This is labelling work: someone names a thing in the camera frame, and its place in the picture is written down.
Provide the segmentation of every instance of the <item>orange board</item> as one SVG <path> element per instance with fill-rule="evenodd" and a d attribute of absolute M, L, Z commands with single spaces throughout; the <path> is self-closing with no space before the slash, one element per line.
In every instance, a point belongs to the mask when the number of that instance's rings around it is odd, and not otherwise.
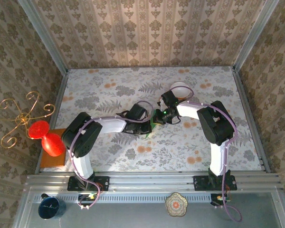
<path fill-rule="evenodd" d="M 65 129 L 53 129 L 49 130 L 48 133 L 55 133 L 58 134 L 60 137 Z M 66 161 L 66 152 L 62 153 L 57 157 L 50 156 L 45 150 L 42 150 L 42 157 L 40 168 L 52 168 L 52 167 L 59 167 L 64 166 Z"/>

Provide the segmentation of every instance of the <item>small ornate dish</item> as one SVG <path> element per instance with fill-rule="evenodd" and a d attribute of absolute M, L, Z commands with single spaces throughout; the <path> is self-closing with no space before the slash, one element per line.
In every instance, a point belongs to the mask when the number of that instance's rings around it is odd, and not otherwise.
<path fill-rule="evenodd" d="M 175 192 L 166 199 L 166 208 L 169 215 L 182 217 L 187 212 L 188 202 L 185 197 Z"/>

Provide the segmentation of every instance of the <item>blue cup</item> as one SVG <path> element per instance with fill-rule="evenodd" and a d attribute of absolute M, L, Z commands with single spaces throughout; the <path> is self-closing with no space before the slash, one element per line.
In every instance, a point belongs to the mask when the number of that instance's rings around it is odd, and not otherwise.
<path fill-rule="evenodd" d="M 65 213 L 67 206 L 63 200 L 45 193 L 41 197 L 43 200 L 39 205 L 38 214 L 42 219 L 58 219 Z"/>

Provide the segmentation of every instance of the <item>floral tablecloth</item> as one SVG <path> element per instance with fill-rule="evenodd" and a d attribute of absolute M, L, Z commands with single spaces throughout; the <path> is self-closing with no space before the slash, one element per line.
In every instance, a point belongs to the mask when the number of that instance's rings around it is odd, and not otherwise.
<path fill-rule="evenodd" d="M 229 148 L 232 170 L 260 170 L 255 146 L 237 92 L 231 67 L 156 67 L 78 69 L 68 72 L 68 82 L 56 128 L 67 128 L 80 112 L 93 117 L 111 116 L 140 100 L 157 108 L 157 102 L 175 82 L 194 90 L 196 102 L 220 100 L 237 125 L 239 138 Z M 99 135 L 90 152 L 95 171 L 205 171 L 210 164 L 210 144 L 198 120 L 182 117 L 176 125 L 156 126 L 146 137 L 125 133 Z M 43 171 L 73 170 L 66 165 Z"/>

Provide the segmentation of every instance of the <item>wall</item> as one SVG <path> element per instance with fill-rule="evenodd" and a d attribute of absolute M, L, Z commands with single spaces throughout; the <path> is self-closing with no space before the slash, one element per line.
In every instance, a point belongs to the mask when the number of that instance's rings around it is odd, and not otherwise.
<path fill-rule="evenodd" d="M 233 65 L 265 0 L 33 0 L 67 68 Z"/>
<path fill-rule="evenodd" d="M 278 3 L 240 72 L 267 158 L 285 188 L 285 0 Z"/>
<path fill-rule="evenodd" d="M 61 74 L 46 51 L 32 24 L 16 0 L 0 0 L 0 102 L 15 98 L 22 109 L 30 108 L 28 92 L 38 90 L 42 97 L 33 116 L 45 113 L 43 105 L 55 103 Z M 0 118 L 15 118 L 14 105 L 0 110 Z M 15 127 L 13 122 L 0 123 L 0 139 Z M 12 136 L 12 149 L 0 145 L 0 227 L 9 227 L 16 214 L 26 174 L 32 174 L 38 162 L 40 142 L 26 137 L 24 127 Z"/>

